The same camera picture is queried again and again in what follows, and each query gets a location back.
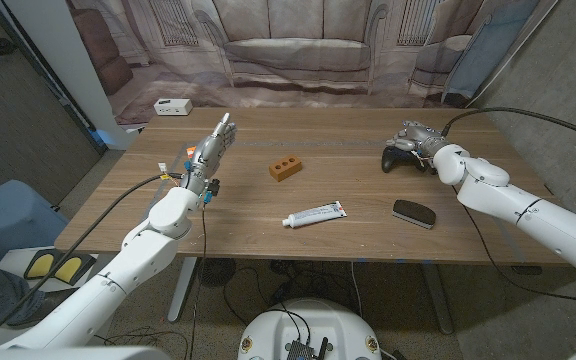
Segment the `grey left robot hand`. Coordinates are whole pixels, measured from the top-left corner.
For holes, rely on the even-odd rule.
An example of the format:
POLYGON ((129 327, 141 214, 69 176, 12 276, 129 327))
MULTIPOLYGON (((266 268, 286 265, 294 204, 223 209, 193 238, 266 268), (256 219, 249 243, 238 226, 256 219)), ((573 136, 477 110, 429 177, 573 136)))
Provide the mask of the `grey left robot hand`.
POLYGON ((217 172, 220 160, 234 143, 237 132, 236 124, 230 122, 229 117, 230 114, 225 113, 214 131, 196 145, 190 169, 181 181, 182 188, 199 195, 204 191, 206 182, 217 172))

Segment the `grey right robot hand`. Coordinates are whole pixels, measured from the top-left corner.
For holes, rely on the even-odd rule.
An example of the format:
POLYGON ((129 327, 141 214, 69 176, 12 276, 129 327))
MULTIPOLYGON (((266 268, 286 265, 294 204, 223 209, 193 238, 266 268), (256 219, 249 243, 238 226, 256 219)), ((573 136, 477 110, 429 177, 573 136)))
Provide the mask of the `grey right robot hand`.
POLYGON ((417 152, 422 157, 434 157, 441 148, 449 145, 449 142, 440 132, 422 123, 405 120, 403 128, 387 140, 386 145, 417 152))

